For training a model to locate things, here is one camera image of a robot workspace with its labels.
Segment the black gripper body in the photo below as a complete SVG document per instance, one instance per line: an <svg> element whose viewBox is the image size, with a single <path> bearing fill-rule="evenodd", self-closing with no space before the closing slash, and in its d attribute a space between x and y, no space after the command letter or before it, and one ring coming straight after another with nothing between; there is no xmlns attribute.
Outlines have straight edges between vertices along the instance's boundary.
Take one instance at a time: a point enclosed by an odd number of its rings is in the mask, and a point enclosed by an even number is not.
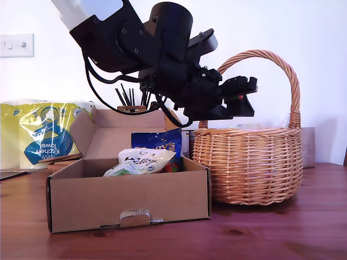
<svg viewBox="0 0 347 260"><path fill-rule="evenodd" d="M258 90L257 79L254 77L236 76L225 80L215 69L201 68L179 95L173 99L174 110L184 109L184 115L189 116L193 111L204 111L215 107L225 107L225 98L235 95L251 94Z"/></svg>

